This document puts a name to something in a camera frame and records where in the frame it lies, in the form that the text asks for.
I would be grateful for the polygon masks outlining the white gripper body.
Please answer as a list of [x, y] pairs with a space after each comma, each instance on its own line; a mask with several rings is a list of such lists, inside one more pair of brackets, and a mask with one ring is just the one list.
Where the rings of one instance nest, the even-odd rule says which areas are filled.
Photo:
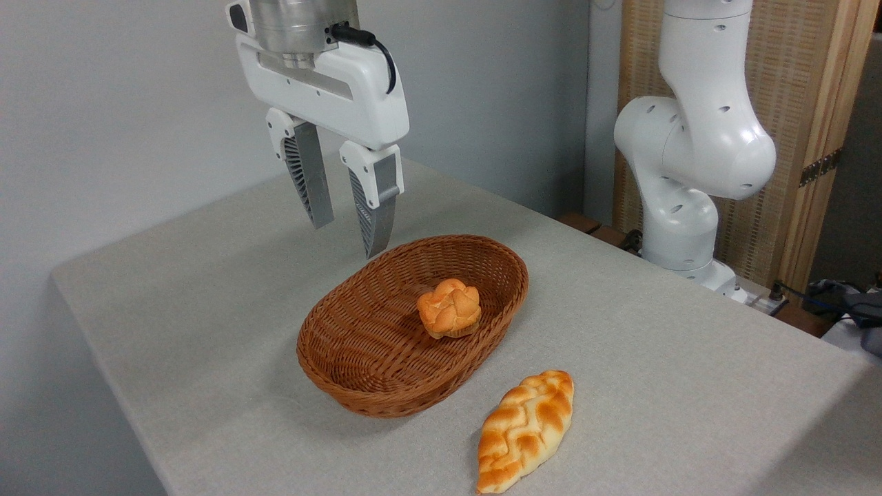
[[259, 101], [372, 150], [409, 133], [399, 72], [356, 2], [234, 1], [226, 16]]

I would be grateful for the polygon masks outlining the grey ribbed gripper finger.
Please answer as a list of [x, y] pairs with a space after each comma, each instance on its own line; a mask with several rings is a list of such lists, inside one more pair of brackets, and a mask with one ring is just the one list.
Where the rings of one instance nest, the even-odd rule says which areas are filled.
[[372, 258], [387, 248], [396, 198], [405, 191], [400, 148], [391, 145], [374, 151], [346, 141], [341, 145], [340, 157], [349, 168], [365, 254]]
[[267, 111], [267, 126], [275, 154], [289, 170], [313, 227], [333, 222], [317, 126], [278, 109]]

